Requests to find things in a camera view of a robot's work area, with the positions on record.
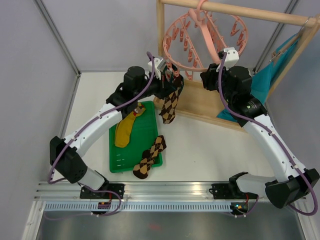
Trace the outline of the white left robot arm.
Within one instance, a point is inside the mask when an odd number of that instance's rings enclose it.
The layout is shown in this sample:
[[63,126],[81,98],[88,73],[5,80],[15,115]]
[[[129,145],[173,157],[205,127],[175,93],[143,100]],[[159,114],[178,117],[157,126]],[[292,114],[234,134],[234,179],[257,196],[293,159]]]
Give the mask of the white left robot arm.
[[49,142],[50,164],[64,180],[78,183],[97,198],[108,195],[109,181],[99,172],[89,168],[82,157],[106,131],[122,121],[137,106],[138,100],[149,96],[168,97],[183,88],[184,78],[175,66],[158,69],[150,64],[149,74],[140,66],[131,66],[115,92],[102,108],[73,134],[61,139],[55,136]]

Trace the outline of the pink round clip hanger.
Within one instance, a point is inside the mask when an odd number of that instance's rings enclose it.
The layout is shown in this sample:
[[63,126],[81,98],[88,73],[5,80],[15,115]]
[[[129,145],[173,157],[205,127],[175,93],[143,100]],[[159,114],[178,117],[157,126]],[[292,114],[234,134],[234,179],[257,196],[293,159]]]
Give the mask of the pink round clip hanger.
[[225,48],[234,48],[241,55],[249,38],[242,18],[232,14],[217,17],[203,10],[203,4],[198,1],[196,8],[178,17],[163,35],[164,58],[189,81],[199,80],[210,64],[219,64],[219,52]]

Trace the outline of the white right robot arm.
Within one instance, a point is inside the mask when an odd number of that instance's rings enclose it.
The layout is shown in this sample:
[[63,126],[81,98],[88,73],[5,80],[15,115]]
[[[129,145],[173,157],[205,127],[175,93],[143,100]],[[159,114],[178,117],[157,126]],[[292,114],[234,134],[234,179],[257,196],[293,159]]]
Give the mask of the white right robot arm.
[[272,177],[245,171],[230,177],[229,194],[235,198],[245,193],[266,197],[279,209],[310,194],[316,211],[318,201],[313,188],[320,175],[296,159],[281,139],[260,94],[253,89],[250,71],[243,66],[219,71],[219,65],[212,63],[200,77],[206,90],[217,91],[223,97],[225,109],[231,110],[231,117],[257,141],[273,171]]

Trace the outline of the brown argyle sock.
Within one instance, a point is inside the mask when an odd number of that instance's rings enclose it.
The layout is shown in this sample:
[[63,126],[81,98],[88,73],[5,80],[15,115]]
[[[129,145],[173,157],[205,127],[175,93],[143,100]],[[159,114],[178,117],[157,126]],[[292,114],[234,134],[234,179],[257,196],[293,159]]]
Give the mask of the brown argyle sock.
[[170,124],[176,117],[176,107],[179,102],[178,90],[170,93],[163,102],[159,115],[163,124]]
[[152,146],[142,153],[141,161],[133,168],[133,175],[139,179],[146,179],[149,176],[155,158],[158,157],[167,148],[166,141],[163,135],[159,135],[155,138]]

